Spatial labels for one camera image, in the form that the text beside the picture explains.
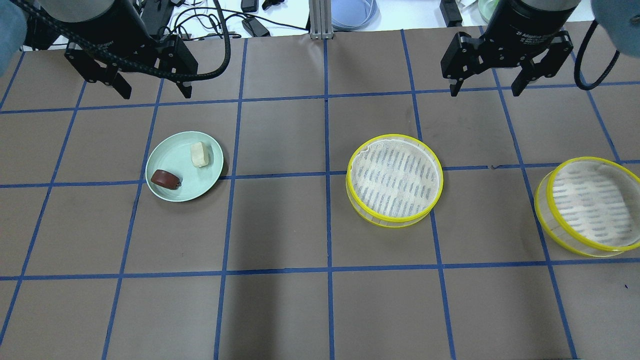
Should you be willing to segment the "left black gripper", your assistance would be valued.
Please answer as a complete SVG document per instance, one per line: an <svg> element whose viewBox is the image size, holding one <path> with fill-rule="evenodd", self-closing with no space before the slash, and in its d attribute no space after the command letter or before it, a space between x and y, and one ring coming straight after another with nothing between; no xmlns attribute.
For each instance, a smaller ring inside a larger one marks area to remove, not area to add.
<svg viewBox="0 0 640 360"><path fill-rule="evenodd" d="M86 80L96 80L114 89L124 100L131 98L131 85L121 72L159 73L193 76L198 61L185 42L176 34L165 34L158 27L150 34L142 20L89 20L66 22L71 35L65 57ZM178 80L174 84L186 100L192 98L192 82Z"/></svg>

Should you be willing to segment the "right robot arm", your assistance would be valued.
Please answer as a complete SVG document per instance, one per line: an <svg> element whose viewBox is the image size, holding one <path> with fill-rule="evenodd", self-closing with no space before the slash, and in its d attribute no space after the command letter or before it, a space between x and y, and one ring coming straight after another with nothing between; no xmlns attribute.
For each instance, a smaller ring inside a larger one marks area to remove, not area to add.
<svg viewBox="0 0 640 360"><path fill-rule="evenodd" d="M443 55L442 77L455 97L464 81L489 69L519 68L510 88L515 97L540 78L557 75L573 50L563 26L577 0L499 0L485 32L455 34Z"/></svg>

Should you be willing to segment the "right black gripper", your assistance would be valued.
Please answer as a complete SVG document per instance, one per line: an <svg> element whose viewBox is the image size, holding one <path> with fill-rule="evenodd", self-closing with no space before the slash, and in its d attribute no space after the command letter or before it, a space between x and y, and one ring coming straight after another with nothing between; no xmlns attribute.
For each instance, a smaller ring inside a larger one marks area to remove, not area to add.
<svg viewBox="0 0 640 360"><path fill-rule="evenodd" d="M450 95L457 97L471 76L487 69L519 68L510 86L512 95L519 97L530 83L557 75L573 49L567 30L539 35L491 24L478 36L468 30L455 32L440 60L440 71L449 80Z"/></svg>

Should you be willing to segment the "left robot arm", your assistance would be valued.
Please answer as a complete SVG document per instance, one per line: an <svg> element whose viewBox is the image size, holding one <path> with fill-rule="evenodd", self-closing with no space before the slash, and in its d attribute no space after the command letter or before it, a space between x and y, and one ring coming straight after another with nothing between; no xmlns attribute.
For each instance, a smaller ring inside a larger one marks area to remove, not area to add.
<svg viewBox="0 0 640 360"><path fill-rule="evenodd" d="M182 0L15 0L50 16L98 50L121 59L169 73L196 75L198 62L169 22ZM131 85L123 73L134 73L130 64L109 60L70 40L64 56L89 84L100 82L122 98L131 96Z"/></svg>

